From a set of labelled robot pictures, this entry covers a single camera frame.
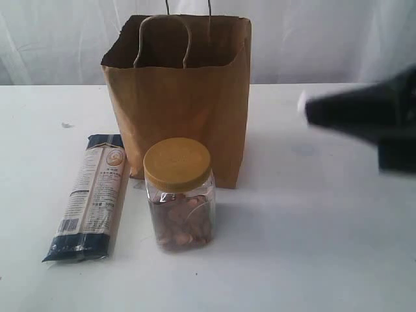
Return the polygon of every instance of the logo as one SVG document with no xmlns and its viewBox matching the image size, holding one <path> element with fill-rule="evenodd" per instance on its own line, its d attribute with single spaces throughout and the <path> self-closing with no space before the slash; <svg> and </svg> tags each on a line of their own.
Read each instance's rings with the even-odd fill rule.
<svg viewBox="0 0 416 312">
<path fill-rule="evenodd" d="M 122 162 L 123 153 L 119 149 L 114 149 L 107 155 L 107 164 L 110 166 L 118 166 Z"/>
</svg>

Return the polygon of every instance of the white table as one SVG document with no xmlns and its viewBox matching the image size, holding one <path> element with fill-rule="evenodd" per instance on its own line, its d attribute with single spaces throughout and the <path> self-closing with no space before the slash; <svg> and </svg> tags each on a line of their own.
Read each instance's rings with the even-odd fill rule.
<svg viewBox="0 0 416 312">
<path fill-rule="evenodd" d="M 252 86 L 239 188 L 218 190 L 206 248 L 160 252 L 130 180 L 112 257 L 72 265 L 41 260 L 87 136 L 118 131 L 107 89 L 0 87 L 0 310 L 415 311 L 416 180 L 296 115 L 303 89 L 345 87 Z"/>
</svg>

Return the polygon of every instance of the plastic jar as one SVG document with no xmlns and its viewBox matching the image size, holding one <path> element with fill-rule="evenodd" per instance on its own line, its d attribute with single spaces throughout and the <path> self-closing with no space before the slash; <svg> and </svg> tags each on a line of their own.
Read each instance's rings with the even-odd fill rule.
<svg viewBox="0 0 416 312">
<path fill-rule="evenodd" d="M 215 181 L 208 149 L 189 138 L 169 138 L 152 146 L 143 164 L 157 244 L 175 251 L 210 242 Z"/>
</svg>

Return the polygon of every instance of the white backdrop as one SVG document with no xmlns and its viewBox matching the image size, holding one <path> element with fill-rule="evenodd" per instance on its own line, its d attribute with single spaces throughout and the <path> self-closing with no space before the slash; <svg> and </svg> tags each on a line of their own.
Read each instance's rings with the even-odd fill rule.
<svg viewBox="0 0 416 312">
<path fill-rule="evenodd" d="M 212 0 L 253 23 L 254 83 L 376 81 L 416 63 L 416 0 Z M 171 13 L 207 14 L 205 0 Z M 0 0 L 0 85 L 103 84 L 99 63 L 132 14 L 164 0 Z"/>
</svg>

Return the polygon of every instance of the yellow lid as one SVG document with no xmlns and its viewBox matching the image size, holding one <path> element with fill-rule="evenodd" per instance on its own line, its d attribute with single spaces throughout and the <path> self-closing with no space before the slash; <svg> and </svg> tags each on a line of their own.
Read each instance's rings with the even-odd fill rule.
<svg viewBox="0 0 416 312">
<path fill-rule="evenodd" d="M 208 149 L 189 138 L 169 138 L 153 145 L 143 160 L 144 176 L 159 190 L 188 192 L 211 173 Z"/>
</svg>

